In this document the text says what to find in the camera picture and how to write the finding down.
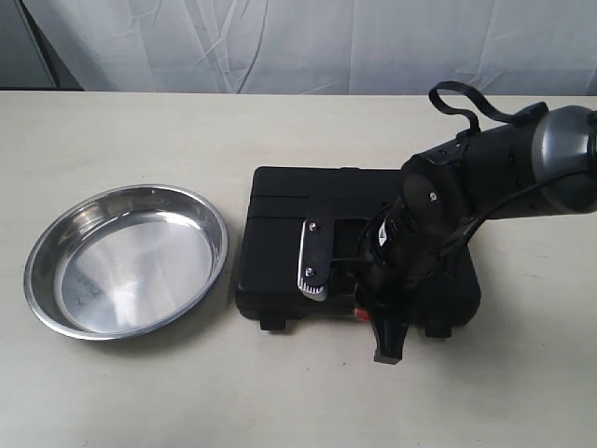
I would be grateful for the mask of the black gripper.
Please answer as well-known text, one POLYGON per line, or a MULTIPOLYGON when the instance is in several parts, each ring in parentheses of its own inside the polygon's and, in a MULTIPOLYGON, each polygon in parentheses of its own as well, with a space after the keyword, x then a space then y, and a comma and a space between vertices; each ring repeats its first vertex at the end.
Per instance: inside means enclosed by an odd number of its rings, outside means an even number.
POLYGON ((371 323, 374 361, 397 364, 410 326, 462 325, 456 275, 438 273, 462 233, 462 208, 439 195, 400 195, 371 225, 354 317, 371 323))

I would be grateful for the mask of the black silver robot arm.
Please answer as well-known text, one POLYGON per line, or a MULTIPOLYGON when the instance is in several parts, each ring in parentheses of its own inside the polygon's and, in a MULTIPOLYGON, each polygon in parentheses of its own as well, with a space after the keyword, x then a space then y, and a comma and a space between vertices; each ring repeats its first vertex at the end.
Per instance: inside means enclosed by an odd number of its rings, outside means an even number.
POLYGON ((596 209, 596 114, 544 104, 412 156, 395 201, 368 224, 355 296, 374 358, 395 364, 410 328, 447 339, 481 302, 468 243, 491 219, 596 209))

